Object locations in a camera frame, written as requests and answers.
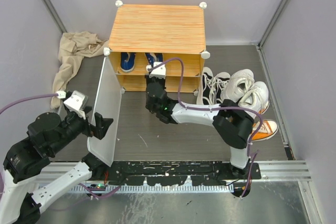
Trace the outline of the frosted white cabinet door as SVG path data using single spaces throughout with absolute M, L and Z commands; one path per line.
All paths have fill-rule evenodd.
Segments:
M 108 57 L 105 57 L 97 88 L 93 113 L 100 113 L 104 118 L 112 118 L 105 137 L 101 140 L 95 137 L 87 139 L 88 151 L 106 165 L 111 166 L 114 160 L 117 141 L 118 121 L 120 114 L 122 92 L 118 78 Z

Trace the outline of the blue canvas sneaker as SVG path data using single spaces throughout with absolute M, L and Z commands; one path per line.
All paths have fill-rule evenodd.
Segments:
M 149 70 L 154 66 L 155 62 L 162 63 L 163 62 L 163 54 L 162 53 L 145 53 L 146 59 L 148 61 L 148 65 L 146 69 Z
M 135 66 L 135 52 L 122 52 L 120 67 L 123 72 L 131 72 Z

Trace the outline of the white leather sneaker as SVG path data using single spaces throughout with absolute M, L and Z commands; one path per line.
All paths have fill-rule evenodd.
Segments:
M 244 94 L 238 103 L 241 108 L 248 108 L 264 114 L 269 108 L 269 91 L 262 81 L 255 82 L 254 85 Z
M 237 102 L 253 87 L 254 83 L 254 73 L 250 69 L 239 70 L 230 77 L 220 98 L 222 101 L 228 99 Z

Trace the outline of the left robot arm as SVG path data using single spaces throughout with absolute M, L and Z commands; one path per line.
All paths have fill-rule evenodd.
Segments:
M 92 125 L 74 112 L 68 113 L 64 120 L 57 113 L 46 112 L 28 126 L 28 136 L 9 149 L 3 162 L 1 223 L 36 223 L 40 215 L 71 187 L 104 176 L 108 166 L 88 153 L 69 172 L 41 190 L 34 190 L 42 169 L 78 135 L 94 136 L 99 140 L 105 137 L 113 119 L 105 119 L 98 112 L 95 119 L 98 124 Z

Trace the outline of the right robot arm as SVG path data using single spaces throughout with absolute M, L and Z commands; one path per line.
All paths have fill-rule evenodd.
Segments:
M 146 109 L 165 124 L 195 124 L 213 128 L 230 147 L 230 172 L 241 179 L 250 169 L 248 143 L 257 112 L 241 108 L 232 100 L 196 105 L 169 98 L 165 80 L 145 76 Z

